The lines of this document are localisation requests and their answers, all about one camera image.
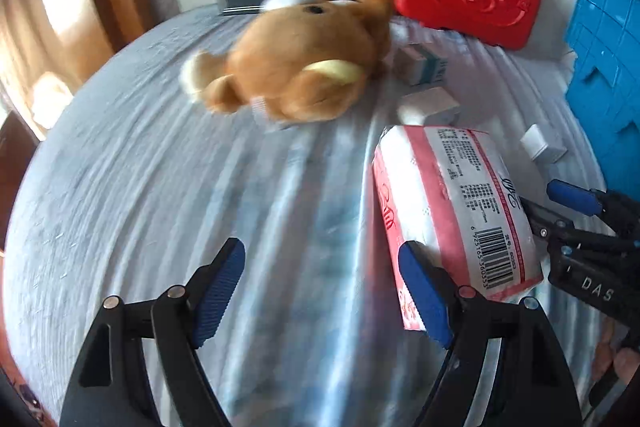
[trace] small white box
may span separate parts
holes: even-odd
[[[460,114],[460,104],[443,87],[403,96],[398,118],[404,125],[451,125]]]
[[[409,44],[396,52],[394,74],[410,86],[442,85],[449,60],[432,44]]]
[[[542,163],[555,163],[566,153],[560,136],[546,123],[535,123],[529,127],[520,143],[532,160]]]

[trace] blue gripper pad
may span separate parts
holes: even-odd
[[[407,243],[398,251],[398,266],[427,335],[445,349],[449,349],[453,342],[453,331],[449,327],[447,306]]]
[[[196,308],[193,328],[193,344],[196,349],[216,334],[243,270],[244,245],[238,241]]]
[[[546,195],[551,201],[572,208],[585,216],[597,216],[602,212],[602,204],[596,194],[560,180],[551,180],[548,183]]]

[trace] light blue bedsheet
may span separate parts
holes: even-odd
[[[372,82],[339,120],[276,132],[248,108],[211,116],[180,92],[180,65],[198,48],[226,49],[249,20],[204,8],[153,29],[89,81],[36,153],[11,220],[3,298],[18,367],[55,418],[102,300],[156,298],[229,236],[246,245],[246,269],[199,355],[233,425],[410,426],[426,399],[444,353],[402,329],[370,172],[406,88]],[[403,20],[394,29],[396,43],[436,41],[449,55],[460,124],[492,134],[521,195],[544,203],[553,176],[603,188],[559,64]],[[542,170],[519,144],[537,121],[569,149]],[[535,295],[584,398],[598,314],[548,283]],[[178,425],[152,342],[145,352],[161,418]]]

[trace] pink and white package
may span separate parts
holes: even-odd
[[[395,126],[373,161],[406,330],[424,324],[398,268],[405,241],[458,286],[504,300],[542,281],[529,221],[495,143],[481,131]]]

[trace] finger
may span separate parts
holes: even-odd
[[[613,362],[613,350],[606,343],[599,343],[596,346],[595,356],[591,364],[591,378],[600,380]]]
[[[616,322],[611,317],[604,317],[600,330],[600,342],[610,344],[613,333],[616,330]]]
[[[637,353],[633,349],[628,349],[628,347],[620,349],[616,358],[613,360],[613,367],[616,370],[618,378],[627,384],[634,377],[638,366],[640,366],[640,353]]]

